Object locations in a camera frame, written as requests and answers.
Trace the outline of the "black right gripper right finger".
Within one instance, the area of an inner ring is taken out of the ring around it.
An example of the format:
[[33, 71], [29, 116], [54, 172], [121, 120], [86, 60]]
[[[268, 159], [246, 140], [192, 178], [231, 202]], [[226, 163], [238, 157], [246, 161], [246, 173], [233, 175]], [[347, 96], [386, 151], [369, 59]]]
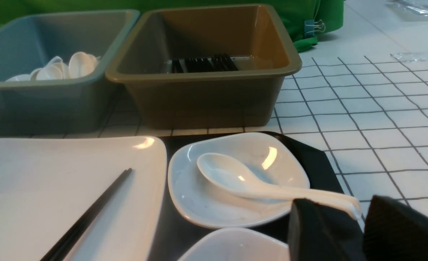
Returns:
[[368, 261], [428, 261], [428, 217], [391, 197], [374, 195], [362, 249]]

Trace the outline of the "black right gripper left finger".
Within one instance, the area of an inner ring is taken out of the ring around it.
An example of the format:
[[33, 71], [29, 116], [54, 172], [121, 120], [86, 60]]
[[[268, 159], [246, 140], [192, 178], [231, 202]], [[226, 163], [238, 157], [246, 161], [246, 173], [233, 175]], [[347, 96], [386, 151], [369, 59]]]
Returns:
[[348, 213], [308, 199], [292, 202], [288, 249], [291, 261], [365, 261], [362, 230]]

